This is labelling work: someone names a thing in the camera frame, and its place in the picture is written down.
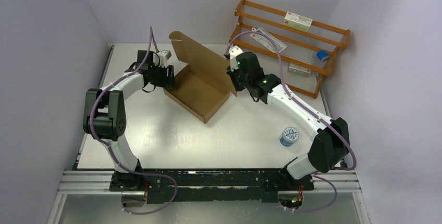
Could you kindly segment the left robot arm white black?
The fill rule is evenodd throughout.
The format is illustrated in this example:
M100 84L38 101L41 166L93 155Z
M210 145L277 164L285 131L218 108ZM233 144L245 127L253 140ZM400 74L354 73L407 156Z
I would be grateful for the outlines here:
M155 88L172 88L175 75L174 67L168 64L170 57L171 52L167 50L139 50L137 61L115 82L86 92L83 129L109 153L115 166L113 182L118 188L136 191L144 184L141 164L125 137L125 100L149 84Z

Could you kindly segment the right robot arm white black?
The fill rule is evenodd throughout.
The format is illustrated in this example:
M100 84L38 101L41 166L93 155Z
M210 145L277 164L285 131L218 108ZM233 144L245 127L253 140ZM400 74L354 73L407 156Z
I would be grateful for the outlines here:
M284 166L282 185L295 189L301 179L314 172L326 173L350 152L348 125L331 119L289 90L275 74L265 74L257 56L237 46L225 54L230 61L227 74L237 92L247 90L253 99L272 106L289 117L311 140L307 153Z

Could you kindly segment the brown cardboard box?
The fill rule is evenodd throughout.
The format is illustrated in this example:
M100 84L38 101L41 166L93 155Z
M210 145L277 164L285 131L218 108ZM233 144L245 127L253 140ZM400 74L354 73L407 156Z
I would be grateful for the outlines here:
M186 65L175 74L176 85L163 89L165 95L207 123L229 99L237 96L227 74L230 62L180 31L169 39L176 57Z

